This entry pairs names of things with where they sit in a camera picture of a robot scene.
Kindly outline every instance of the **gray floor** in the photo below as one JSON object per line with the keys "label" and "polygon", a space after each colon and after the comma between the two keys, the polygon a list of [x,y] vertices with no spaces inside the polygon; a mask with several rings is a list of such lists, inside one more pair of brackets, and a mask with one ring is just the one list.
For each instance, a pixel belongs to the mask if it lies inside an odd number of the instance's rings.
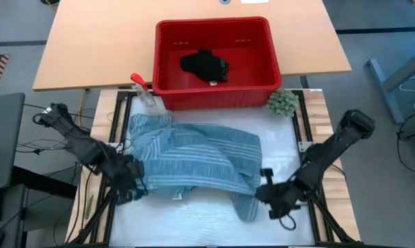
{"label": "gray floor", "polygon": [[[324,0],[336,29],[396,28],[415,26],[415,6],[408,0]],[[0,0],[0,41],[34,41],[48,37],[54,17],[49,7],[39,0]],[[335,126],[342,113],[358,108],[376,121],[376,131],[367,141],[350,148],[342,157],[347,183],[359,231],[363,241],[376,245],[415,247],[415,174],[407,171],[398,161],[395,126],[389,112],[373,87],[372,78],[365,69],[365,62],[376,57],[386,74],[392,73],[415,54],[415,32],[398,34],[340,35],[353,71],[347,74],[309,76],[310,87],[323,88],[327,106]],[[77,110],[80,90],[60,92],[33,92],[31,90],[43,46],[0,47],[0,54],[9,54],[10,62],[0,83],[0,94],[25,92],[26,102],[45,106],[63,102],[72,112]],[[284,87],[299,87],[296,77],[284,78]],[[87,93],[85,108],[97,104],[98,90]],[[399,93],[403,109],[410,111],[413,93]],[[30,118],[37,109],[25,108],[20,141],[37,138],[59,139],[54,130],[35,126]],[[85,114],[93,116],[93,110]],[[91,120],[84,119],[90,127]],[[405,162],[415,169],[415,138],[401,143]],[[34,172],[49,173],[73,165],[74,157],[65,152],[46,152],[40,156],[18,154],[18,166]],[[63,180],[72,172],[60,175]],[[30,202],[42,197],[30,192]],[[71,201],[52,197],[32,208],[33,219],[28,247],[54,245],[52,226],[56,219],[71,206]],[[38,213],[49,218],[41,220]],[[69,211],[55,234],[61,242],[66,233]]]}

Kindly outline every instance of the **green textured ball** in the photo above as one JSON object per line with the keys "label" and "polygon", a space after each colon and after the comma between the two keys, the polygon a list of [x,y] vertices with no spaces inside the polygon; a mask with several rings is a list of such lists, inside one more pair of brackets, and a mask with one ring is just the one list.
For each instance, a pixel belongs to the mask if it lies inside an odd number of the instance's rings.
{"label": "green textured ball", "polygon": [[276,116],[293,117],[299,97],[289,90],[277,90],[267,100],[267,107]]}

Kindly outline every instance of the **white mat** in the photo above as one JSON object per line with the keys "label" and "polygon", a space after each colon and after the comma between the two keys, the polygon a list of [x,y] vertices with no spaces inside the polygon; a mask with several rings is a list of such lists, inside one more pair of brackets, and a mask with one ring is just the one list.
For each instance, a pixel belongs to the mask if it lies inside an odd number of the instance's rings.
{"label": "white mat", "polygon": [[[163,107],[159,97],[156,102]],[[144,113],[134,98],[130,116]],[[290,118],[271,117],[263,108],[173,112],[173,120],[184,123],[216,123],[259,135],[263,167],[274,170],[274,182],[286,180],[299,166],[296,138]],[[151,194],[118,206],[110,246],[262,246],[313,245],[307,206],[293,211],[296,229],[287,231],[269,219],[269,206],[260,204],[255,221],[241,221],[227,192],[196,188],[184,200]],[[286,226],[292,223],[284,218]]]}

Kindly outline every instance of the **desk leg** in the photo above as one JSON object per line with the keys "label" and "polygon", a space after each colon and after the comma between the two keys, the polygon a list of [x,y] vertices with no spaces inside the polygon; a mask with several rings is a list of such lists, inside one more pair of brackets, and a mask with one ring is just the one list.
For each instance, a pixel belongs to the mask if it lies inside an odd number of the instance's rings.
{"label": "desk leg", "polygon": [[62,181],[31,172],[27,169],[13,166],[12,185],[18,184],[24,184],[29,189],[46,192],[72,200],[74,200],[77,190],[76,186],[69,183],[64,183]]}
{"label": "desk leg", "polygon": [[367,67],[374,76],[374,84],[378,87],[381,97],[387,103],[394,122],[403,123],[405,119],[393,91],[402,83],[406,82],[411,76],[415,75],[415,56],[388,78],[385,77],[376,59],[370,59],[367,62]]}

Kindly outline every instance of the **red plastic bin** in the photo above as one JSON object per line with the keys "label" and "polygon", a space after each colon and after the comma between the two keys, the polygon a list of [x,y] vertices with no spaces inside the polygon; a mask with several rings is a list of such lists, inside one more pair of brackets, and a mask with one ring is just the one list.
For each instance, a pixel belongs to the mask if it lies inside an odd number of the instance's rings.
{"label": "red plastic bin", "polygon": [[[181,69],[180,58],[200,49],[230,64],[227,82],[211,86]],[[269,22],[245,17],[158,23],[152,87],[169,110],[265,105],[281,87]]]}

